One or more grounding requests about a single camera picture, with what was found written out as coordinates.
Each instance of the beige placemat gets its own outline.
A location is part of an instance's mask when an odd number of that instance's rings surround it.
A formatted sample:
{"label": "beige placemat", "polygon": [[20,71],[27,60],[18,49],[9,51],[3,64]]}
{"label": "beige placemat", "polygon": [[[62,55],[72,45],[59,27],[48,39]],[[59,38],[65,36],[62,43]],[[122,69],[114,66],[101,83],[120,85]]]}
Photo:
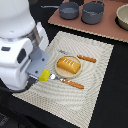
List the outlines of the beige placemat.
{"label": "beige placemat", "polygon": [[80,128],[87,128],[113,46],[60,31],[46,49],[50,58],[45,69],[54,74],[56,74],[54,63],[58,57],[63,55],[56,49],[97,59],[96,63],[81,60],[83,66],[81,74],[71,79],[84,85],[84,89],[77,89],[61,81],[49,79],[47,82],[38,82],[28,91],[13,94],[13,96],[46,110]]}

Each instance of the cable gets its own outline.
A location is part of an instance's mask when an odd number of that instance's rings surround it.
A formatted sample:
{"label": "cable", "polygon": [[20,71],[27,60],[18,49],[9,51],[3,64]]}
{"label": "cable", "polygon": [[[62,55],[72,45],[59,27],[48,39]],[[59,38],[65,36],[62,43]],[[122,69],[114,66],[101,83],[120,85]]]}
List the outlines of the cable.
{"label": "cable", "polygon": [[27,86],[22,90],[11,90],[11,89],[4,88],[4,87],[0,87],[0,90],[5,91],[5,92],[10,92],[10,93],[21,93],[21,92],[28,90],[36,82],[37,82],[36,78],[29,76]]}

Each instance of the placemat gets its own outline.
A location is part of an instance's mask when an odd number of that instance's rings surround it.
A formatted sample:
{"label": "placemat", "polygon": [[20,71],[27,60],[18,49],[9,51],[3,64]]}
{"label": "placemat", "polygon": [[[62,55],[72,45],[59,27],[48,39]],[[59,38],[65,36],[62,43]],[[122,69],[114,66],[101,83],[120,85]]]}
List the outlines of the placemat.
{"label": "placemat", "polygon": [[50,58],[45,69],[54,74],[56,74],[54,69],[55,61],[63,55],[57,49],[97,59],[96,63],[81,60],[83,66],[81,74],[71,79],[84,85],[84,89],[77,89],[61,81],[48,79],[47,82],[38,82],[28,91],[13,94],[13,96],[46,110],[80,128],[87,128],[113,46],[60,31],[46,49]]}
{"label": "placemat", "polygon": [[[92,1],[93,0],[85,0],[84,3],[88,3]],[[122,0],[122,1],[105,0],[104,4],[105,4],[105,10],[103,13],[102,20],[100,23],[97,23],[95,25],[85,24],[81,21],[83,5],[80,6],[79,16],[76,19],[65,20],[61,18],[59,14],[59,9],[57,9],[48,20],[48,23],[97,36],[102,36],[105,38],[119,40],[122,42],[128,42],[128,36],[127,36],[128,31],[119,27],[118,23],[116,23],[117,9],[122,5],[128,4],[128,1],[126,3],[126,0]]]}

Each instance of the saucepan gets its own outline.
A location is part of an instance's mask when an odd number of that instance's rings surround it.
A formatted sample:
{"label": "saucepan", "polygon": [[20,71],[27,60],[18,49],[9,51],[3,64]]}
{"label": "saucepan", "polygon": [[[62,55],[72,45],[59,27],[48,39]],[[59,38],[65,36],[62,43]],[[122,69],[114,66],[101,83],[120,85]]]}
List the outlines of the saucepan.
{"label": "saucepan", "polygon": [[96,0],[83,5],[81,20],[87,24],[96,24],[102,20],[104,12],[104,0],[102,3]]}
{"label": "saucepan", "polygon": [[60,17],[66,20],[75,19],[79,15],[79,5],[75,2],[65,2],[60,6],[41,6],[42,8],[59,8]]}
{"label": "saucepan", "polygon": [[122,28],[128,30],[128,4],[117,9],[118,22]]}

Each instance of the bread roll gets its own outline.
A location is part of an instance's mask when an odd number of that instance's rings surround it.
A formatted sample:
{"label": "bread roll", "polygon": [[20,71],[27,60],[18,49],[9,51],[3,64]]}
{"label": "bread roll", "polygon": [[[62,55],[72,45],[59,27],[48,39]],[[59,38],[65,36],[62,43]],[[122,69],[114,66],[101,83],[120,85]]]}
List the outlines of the bread roll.
{"label": "bread roll", "polygon": [[66,71],[69,71],[73,74],[76,74],[77,71],[80,68],[80,64],[77,62],[74,62],[70,59],[67,59],[65,57],[62,57],[59,59],[59,61],[57,62],[57,67],[62,68]]}

